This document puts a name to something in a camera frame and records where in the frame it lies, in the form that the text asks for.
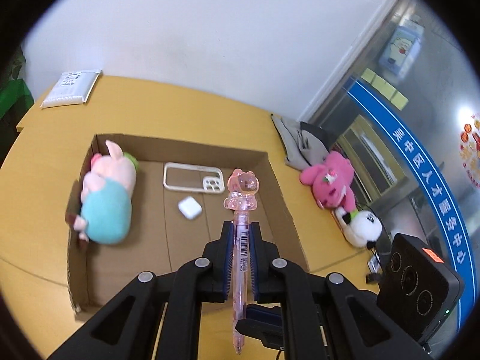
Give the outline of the white earbuds case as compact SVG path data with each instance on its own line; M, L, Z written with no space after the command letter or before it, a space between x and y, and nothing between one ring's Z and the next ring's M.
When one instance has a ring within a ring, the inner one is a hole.
M202 206L191 196L185 197L178 203L178 210L188 220L194 220L203 212Z

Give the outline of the pink bear-topped pen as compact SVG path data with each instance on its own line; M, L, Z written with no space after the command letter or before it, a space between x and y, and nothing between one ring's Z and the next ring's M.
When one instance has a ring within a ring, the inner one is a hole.
M245 337L236 329L237 322L247 315L247 272L249 258L250 213L257 209L256 194L260 183L252 171L233 170L227 181L228 197L224 208L233 211L233 249L231 284L233 295L233 348L241 354Z

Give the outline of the white panda plush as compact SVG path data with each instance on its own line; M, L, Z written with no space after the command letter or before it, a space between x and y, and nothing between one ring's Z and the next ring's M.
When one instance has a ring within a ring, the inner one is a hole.
M373 212L346 212L342 207L338 207L334 214L347 242L359 249L374 248L382 234L383 225Z

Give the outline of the pig plush teal shirt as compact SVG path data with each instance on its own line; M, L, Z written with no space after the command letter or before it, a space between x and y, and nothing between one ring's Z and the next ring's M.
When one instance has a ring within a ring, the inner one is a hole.
M80 240L117 245L129 233L138 162L114 141L107 154L94 154L80 191L80 212L68 219Z

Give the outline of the brown cardboard box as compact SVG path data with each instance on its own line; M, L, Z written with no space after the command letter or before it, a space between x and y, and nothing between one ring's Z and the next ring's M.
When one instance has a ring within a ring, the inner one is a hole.
M275 243L284 258L302 268L308 266L267 153L148 136L97 134L86 153L81 176L90 170L93 155L107 153L107 140L116 142L139 162L131 229L118 245L85 243L70 231L67 282L77 320L87 320L134 275L142 271L170 273L198 257L205 244L220 237L223 223L232 219L232 212L223 206L224 193L193 193L202 214L194 220L186 219L177 205L188 194L163 186L164 164L168 162L217 167L224 178L236 168L254 172L259 191L258 207L251 213L251 220L259 223L262 237Z

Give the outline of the pink plush toy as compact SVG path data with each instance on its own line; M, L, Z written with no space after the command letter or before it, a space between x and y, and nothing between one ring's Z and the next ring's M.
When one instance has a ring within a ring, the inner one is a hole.
M301 171L299 181L312 190L321 209L342 207L346 212L356 209L356 198L351 184L355 170L351 162L337 151L331 151L323 163Z

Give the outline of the white clear phone case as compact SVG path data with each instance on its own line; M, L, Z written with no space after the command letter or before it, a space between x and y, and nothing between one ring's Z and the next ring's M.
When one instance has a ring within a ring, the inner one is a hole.
M224 176L217 167L168 162L163 166L163 186L174 192L222 194Z

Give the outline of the grey folded cloth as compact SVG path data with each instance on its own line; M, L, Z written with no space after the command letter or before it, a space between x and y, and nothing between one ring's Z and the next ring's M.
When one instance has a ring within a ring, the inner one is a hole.
M270 115L286 157L285 163L298 171L322 164L329 153L329 133L321 127L294 119Z

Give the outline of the white padded mailer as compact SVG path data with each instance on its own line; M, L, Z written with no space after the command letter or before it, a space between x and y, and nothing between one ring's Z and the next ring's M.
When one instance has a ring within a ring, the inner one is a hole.
M102 71L64 72L40 105L41 109L86 104Z

